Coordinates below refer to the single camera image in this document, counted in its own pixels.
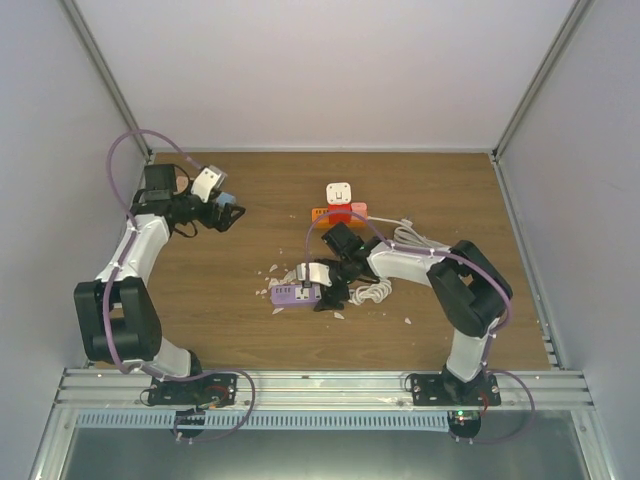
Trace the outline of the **light blue usb charger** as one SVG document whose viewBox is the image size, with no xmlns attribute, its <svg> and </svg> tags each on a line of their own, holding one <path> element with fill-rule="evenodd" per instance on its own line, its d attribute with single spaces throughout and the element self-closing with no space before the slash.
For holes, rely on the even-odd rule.
<svg viewBox="0 0 640 480">
<path fill-rule="evenodd" d="M 221 207 L 224 207 L 227 204 L 235 205 L 236 197 L 234 195 L 229 194 L 228 192 L 221 192 L 215 199 L 215 203 Z"/>
</svg>

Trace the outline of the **purple power strip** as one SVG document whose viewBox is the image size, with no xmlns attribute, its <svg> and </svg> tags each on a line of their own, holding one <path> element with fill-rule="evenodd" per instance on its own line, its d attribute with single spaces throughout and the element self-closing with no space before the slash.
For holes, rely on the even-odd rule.
<svg viewBox="0 0 640 480">
<path fill-rule="evenodd" d="M 321 299 L 319 285 L 305 288 L 299 284 L 278 285 L 271 289 L 271 303 L 276 308 L 315 305 Z"/>
</svg>

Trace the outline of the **peach cube power adapter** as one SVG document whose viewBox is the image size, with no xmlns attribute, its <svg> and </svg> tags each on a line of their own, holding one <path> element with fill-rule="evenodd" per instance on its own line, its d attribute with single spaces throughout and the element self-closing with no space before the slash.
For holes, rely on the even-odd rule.
<svg viewBox="0 0 640 480">
<path fill-rule="evenodd" d="M 175 194 L 188 193 L 191 189 L 191 178 L 180 175 L 176 178 Z"/>
</svg>

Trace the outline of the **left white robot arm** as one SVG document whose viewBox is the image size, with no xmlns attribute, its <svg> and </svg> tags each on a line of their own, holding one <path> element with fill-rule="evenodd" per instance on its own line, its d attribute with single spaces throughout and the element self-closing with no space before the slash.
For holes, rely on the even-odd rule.
<svg viewBox="0 0 640 480">
<path fill-rule="evenodd" d="M 164 337 L 148 281 L 172 236 L 186 237 L 186 226 L 226 232 L 246 210 L 223 191 L 226 175 L 218 168 L 203 168 L 184 186 L 178 184 L 181 171 L 175 164 L 145 168 L 111 260 L 95 279 L 79 283 L 73 298 L 90 361 L 170 380 L 172 393 L 193 404 L 205 395 L 202 368 L 193 352 Z"/>
</svg>

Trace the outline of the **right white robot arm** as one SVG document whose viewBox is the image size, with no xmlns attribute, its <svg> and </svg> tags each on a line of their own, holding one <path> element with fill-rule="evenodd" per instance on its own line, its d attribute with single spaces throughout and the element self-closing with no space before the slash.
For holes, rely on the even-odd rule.
<svg viewBox="0 0 640 480">
<path fill-rule="evenodd" d="M 320 287 L 315 309 L 342 309 L 349 286 L 363 278 L 399 279 L 431 288 L 454 330 L 440 374 L 444 396 L 456 405 L 474 398 L 485 383 L 492 339 L 511 317 L 513 296 L 480 249 L 470 241 L 436 248 L 403 245 L 379 232 L 363 241 L 342 222 L 322 240 L 336 258 L 306 259 L 296 267 L 305 287 Z"/>
</svg>

